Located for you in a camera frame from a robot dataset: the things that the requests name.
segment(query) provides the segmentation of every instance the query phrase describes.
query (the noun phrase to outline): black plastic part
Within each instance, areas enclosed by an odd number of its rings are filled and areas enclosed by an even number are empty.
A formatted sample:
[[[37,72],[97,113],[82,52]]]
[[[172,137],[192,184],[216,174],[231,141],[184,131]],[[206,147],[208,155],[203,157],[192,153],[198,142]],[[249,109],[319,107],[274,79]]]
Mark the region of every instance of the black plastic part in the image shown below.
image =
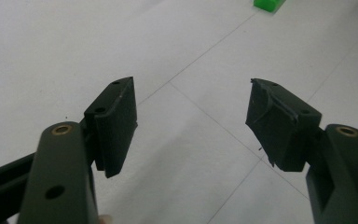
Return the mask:
[[[258,78],[252,83],[246,124],[272,165],[286,172],[301,172],[322,114],[276,83]]]
[[[137,127],[133,78],[112,82],[84,114],[97,169],[119,174]]]
[[[34,154],[0,167],[0,223],[20,211]]]
[[[70,131],[53,134],[61,125]],[[98,223],[86,154],[80,124],[59,123],[43,131],[18,223]]]
[[[331,177],[317,175],[312,167],[307,175],[314,220],[358,223],[358,130],[328,125],[321,146]]]

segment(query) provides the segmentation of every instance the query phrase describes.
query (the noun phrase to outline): tiled floor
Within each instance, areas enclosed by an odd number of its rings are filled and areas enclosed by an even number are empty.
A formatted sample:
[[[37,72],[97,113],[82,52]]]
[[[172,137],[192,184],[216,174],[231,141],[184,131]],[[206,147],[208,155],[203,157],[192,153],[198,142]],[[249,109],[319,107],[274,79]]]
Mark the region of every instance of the tiled floor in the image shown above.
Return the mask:
[[[0,3],[0,166],[80,121],[133,76],[139,127],[120,175],[95,173],[114,223],[312,223],[305,174],[272,168],[245,125],[250,78],[358,128],[358,0]]]

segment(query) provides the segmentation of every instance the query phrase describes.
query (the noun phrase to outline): hole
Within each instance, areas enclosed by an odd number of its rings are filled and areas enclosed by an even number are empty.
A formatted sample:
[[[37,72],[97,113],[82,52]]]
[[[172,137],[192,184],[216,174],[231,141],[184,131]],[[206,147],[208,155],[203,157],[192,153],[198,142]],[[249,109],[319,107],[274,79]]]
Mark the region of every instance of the hole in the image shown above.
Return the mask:
[[[348,137],[356,137],[358,135],[358,132],[356,130],[348,127],[337,127],[337,131]]]
[[[53,129],[52,134],[54,135],[62,135],[71,132],[72,126],[68,124],[60,125]]]
[[[99,108],[96,108],[96,109],[95,109],[95,112],[97,112],[97,113],[102,113],[102,112],[104,112],[105,110],[106,110],[105,108],[99,107]]]
[[[65,191],[65,188],[61,185],[57,185],[55,187],[52,187],[51,189],[48,189],[48,191],[46,191],[46,199],[56,199],[58,197],[60,197],[63,192]]]

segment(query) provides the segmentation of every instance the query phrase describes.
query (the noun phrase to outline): green block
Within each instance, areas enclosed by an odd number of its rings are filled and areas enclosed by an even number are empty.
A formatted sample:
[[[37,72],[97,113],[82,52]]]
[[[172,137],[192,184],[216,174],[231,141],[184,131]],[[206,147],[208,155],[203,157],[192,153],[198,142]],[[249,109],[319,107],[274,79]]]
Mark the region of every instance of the green block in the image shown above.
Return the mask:
[[[266,10],[267,12],[274,12],[283,4],[284,0],[254,0],[254,6]]]

